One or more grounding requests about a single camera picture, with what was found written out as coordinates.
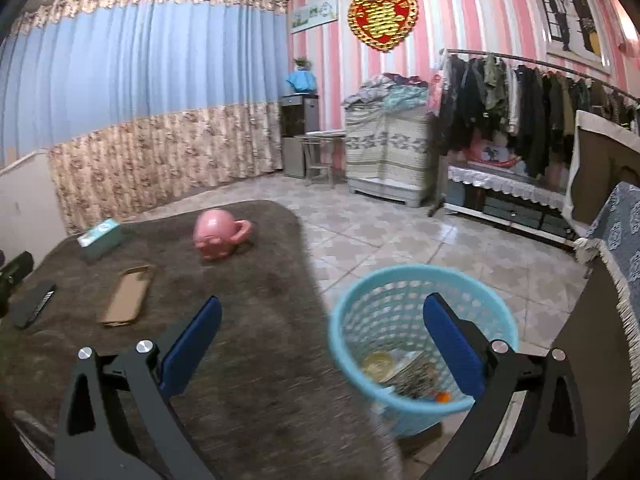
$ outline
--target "small table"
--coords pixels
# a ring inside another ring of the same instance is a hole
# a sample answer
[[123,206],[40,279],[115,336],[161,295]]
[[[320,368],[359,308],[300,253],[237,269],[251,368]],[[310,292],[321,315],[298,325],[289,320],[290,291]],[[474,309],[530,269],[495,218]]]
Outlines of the small table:
[[329,183],[333,185],[334,170],[342,170],[344,167],[344,141],[340,142],[340,139],[345,136],[344,130],[325,130],[295,137],[303,147],[307,185],[311,183],[310,170],[326,170]]

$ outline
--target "pink striped wallpaper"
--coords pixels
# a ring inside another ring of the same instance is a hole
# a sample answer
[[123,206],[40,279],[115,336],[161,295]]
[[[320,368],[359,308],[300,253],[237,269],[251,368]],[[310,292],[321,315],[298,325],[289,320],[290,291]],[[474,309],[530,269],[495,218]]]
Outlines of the pink striped wallpaper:
[[[314,0],[290,0],[289,10]],[[596,0],[604,19],[604,35],[612,70],[607,76],[593,68],[546,54],[543,24],[535,0],[418,0],[414,30],[391,52],[382,53],[361,43],[349,29],[347,12],[352,0],[338,0],[340,19],[289,35],[291,58],[307,56],[318,80],[321,128],[344,125],[340,103],[361,82],[381,72],[430,78],[440,55],[448,48],[466,48],[547,60],[608,80],[638,92],[640,71],[620,52],[614,40],[612,16],[604,0]]]

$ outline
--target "gray carpet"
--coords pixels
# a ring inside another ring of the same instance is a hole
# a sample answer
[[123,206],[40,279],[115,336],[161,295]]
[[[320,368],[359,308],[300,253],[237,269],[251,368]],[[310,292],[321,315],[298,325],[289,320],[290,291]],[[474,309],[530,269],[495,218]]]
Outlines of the gray carpet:
[[[126,241],[93,264],[80,259],[75,240],[62,242],[29,280],[58,285],[37,322],[24,332],[0,326],[6,408],[55,432],[80,347],[100,354],[132,348],[215,294],[223,305],[220,332],[185,393],[172,399],[207,463],[233,480],[400,478],[394,446],[375,434],[366,406],[328,352],[327,320],[297,218],[273,202],[226,208],[254,223],[252,244],[212,264],[192,246],[197,212],[126,224]],[[158,269],[138,321],[102,327],[97,317],[119,273],[144,263]],[[123,403],[143,457],[164,472],[128,394]],[[37,438],[50,448],[50,439]]]

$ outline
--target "blue curtain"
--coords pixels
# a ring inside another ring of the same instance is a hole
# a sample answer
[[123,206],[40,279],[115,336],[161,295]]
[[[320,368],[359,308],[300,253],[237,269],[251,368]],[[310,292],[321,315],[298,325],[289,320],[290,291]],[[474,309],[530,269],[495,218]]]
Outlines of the blue curtain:
[[0,47],[0,142],[23,156],[133,118],[277,102],[286,15],[143,0],[62,17]]

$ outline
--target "blue plastic wastebasket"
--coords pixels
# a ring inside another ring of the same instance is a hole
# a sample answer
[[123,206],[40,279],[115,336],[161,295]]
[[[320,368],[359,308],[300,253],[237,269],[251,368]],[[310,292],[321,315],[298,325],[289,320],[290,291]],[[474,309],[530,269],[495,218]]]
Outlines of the blue plastic wastebasket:
[[[462,272],[428,265],[376,270],[356,282],[330,316],[329,345],[338,365],[382,414],[395,437],[411,436],[445,416],[471,409],[422,320],[422,304],[439,292],[458,317],[473,321],[489,340],[502,339],[518,350],[518,329],[510,310],[493,290]],[[439,375],[450,402],[398,396],[360,371],[376,350],[423,350]]]

